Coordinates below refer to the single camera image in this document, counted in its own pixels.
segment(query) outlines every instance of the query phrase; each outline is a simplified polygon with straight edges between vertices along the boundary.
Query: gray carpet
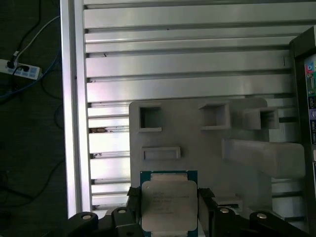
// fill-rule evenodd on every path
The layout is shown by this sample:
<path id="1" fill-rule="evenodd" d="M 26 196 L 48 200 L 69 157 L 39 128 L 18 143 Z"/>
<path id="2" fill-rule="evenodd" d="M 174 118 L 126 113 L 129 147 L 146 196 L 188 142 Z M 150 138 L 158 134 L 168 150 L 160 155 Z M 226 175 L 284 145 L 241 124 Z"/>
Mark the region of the gray carpet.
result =
<path id="1" fill-rule="evenodd" d="M 26 39 L 24 46 L 35 33 L 54 16 L 59 15 L 56 0 L 42 0 L 42 21 Z M 37 21 L 37 0 L 2 0 L 0 6 L 0 59 L 10 59 L 19 40 Z M 60 48 L 60 22 L 55 21 L 37 38 L 21 56 L 20 62 L 47 69 Z M 44 80 L 45 88 L 62 96 L 60 67 Z M 10 75 L 0 74 L 0 95 L 7 90 Z M 16 78 L 20 86 L 29 83 Z M 36 84 L 10 102 L 0 105 L 0 173 L 8 176 L 9 187 L 35 196 L 44 186 L 52 168 L 64 159 L 64 133 L 54 124 L 54 112 L 62 103 L 48 97 Z M 62 112 L 57 114 L 62 124 Z M 42 193 L 32 203 L 6 208 L 27 202 L 27 199 L 8 195 L 0 190 L 0 211 L 11 218 L 0 219 L 0 235 L 4 237 L 43 236 L 48 230 L 67 220 L 66 173 L 63 163 L 54 173 Z"/>

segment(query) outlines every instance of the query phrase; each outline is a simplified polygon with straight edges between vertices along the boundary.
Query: power strip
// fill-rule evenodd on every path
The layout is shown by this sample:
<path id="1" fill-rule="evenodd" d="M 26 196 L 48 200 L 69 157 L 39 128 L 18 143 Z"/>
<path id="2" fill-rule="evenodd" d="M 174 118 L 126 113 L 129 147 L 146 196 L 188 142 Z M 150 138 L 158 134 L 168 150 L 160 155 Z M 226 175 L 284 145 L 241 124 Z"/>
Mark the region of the power strip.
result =
<path id="1" fill-rule="evenodd" d="M 15 68 L 8 68 L 7 66 L 8 60 L 3 60 L 0 59 L 0 73 L 6 73 L 6 74 L 13 74 Z M 18 77 L 23 77 L 23 78 L 28 78 L 28 79 L 32 79 L 32 80 L 37 80 L 41 77 L 41 68 L 39 67 L 35 67 L 32 65 L 27 65 L 27 64 L 23 64 L 23 63 L 19 63 L 19 65 L 21 66 L 28 66 L 30 69 L 28 72 L 23 71 L 22 69 L 18 69 L 15 72 L 15 76 Z"/>

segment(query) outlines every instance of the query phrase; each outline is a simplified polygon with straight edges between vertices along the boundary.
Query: blue cable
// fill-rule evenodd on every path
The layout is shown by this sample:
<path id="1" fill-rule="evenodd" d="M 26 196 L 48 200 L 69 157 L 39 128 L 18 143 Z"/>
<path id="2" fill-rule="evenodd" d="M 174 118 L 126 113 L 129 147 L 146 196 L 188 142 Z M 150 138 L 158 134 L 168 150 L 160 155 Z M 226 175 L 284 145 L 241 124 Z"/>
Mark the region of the blue cable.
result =
<path id="1" fill-rule="evenodd" d="M 20 92 L 26 90 L 27 88 L 31 87 L 32 85 L 35 85 L 35 84 L 38 83 L 40 80 L 42 80 L 42 79 L 49 73 L 49 71 L 55 66 L 55 64 L 56 64 L 56 62 L 57 62 L 57 59 L 58 59 L 58 57 L 59 57 L 60 51 L 61 51 L 61 49 L 58 50 L 58 53 L 57 53 L 57 55 L 56 55 L 54 61 L 51 63 L 51 65 L 47 68 L 47 70 L 43 73 L 43 75 L 42 75 L 39 79 L 37 79 L 35 82 L 33 82 L 33 83 L 31 83 L 31 84 L 28 84 L 27 86 L 25 86 L 25 87 L 23 87 L 23 88 L 21 88 L 21 89 L 18 89 L 18 90 L 14 91 L 14 92 L 11 92 L 11 93 L 8 93 L 8 94 L 5 94 L 5 95 L 0 96 L 0 99 L 4 99 L 4 98 L 6 98 L 6 97 L 8 97 L 8 96 L 11 96 L 11 95 L 20 93 Z"/>

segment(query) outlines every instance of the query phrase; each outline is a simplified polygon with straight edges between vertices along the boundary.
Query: gray plastic block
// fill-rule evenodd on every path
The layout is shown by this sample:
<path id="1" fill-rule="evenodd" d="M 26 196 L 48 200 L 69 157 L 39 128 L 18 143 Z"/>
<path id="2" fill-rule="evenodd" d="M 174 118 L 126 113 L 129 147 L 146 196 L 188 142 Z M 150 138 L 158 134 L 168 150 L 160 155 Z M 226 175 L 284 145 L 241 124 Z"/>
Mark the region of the gray plastic block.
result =
<path id="1" fill-rule="evenodd" d="M 305 176 L 304 148 L 296 143 L 224 139 L 223 159 L 236 161 L 277 179 Z"/>
<path id="2" fill-rule="evenodd" d="M 277 108 L 258 108 L 245 110 L 243 113 L 244 129 L 278 129 L 278 110 Z"/>
<path id="3" fill-rule="evenodd" d="M 214 116 L 205 120 L 205 110 L 213 109 L 216 104 L 223 105 L 224 112 L 216 113 L 215 109 Z M 151 119 L 158 121 L 155 126 L 161 131 L 141 132 L 140 108 L 152 107 L 159 108 L 158 118 Z M 222 159 L 223 139 L 269 141 L 268 130 L 243 128 L 244 111 L 264 107 L 267 107 L 267 102 L 261 98 L 230 100 L 206 97 L 132 102 L 129 106 L 132 186 L 140 186 L 141 171 L 197 170 L 200 188 L 210 188 L 215 195 L 234 193 L 242 198 L 244 207 L 272 206 L 269 175 Z M 221 115 L 225 121 L 216 120 L 216 115 Z M 225 129 L 201 130 L 208 126 L 224 126 Z M 162 159 L 160 155 L 154 155 L 158 159 L 144 159 L 144 148 L 163 150 L 168 147 L 180 148 L 180 158 Z"/>

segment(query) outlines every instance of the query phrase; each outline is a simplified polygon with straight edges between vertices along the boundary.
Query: white cable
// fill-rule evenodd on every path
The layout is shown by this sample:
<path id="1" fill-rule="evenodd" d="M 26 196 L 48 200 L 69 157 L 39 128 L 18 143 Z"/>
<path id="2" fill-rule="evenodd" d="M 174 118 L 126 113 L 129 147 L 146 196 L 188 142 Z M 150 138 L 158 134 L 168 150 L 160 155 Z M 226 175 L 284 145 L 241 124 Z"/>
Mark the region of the white cable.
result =
<path id="1" fill-rule="evenodd" d="M 51 19 L 49 22 L 47 22 L 40 30 L 39 32 L 34 36 L 34 38 L 31 40 L 31 42 L 21 51 L 19 52 L 19 54 L 16 56 L 15 61 L 18 62 L 19 57 L 25 52 L 25 50 L 27 50 L 32 43 L 35 41 L 35 39 L 40 35 L 40 33 L 50 24 L 52 23 L 54 20 L 57 20 L 60 16 L 56 16 L 53 19 Z"/>

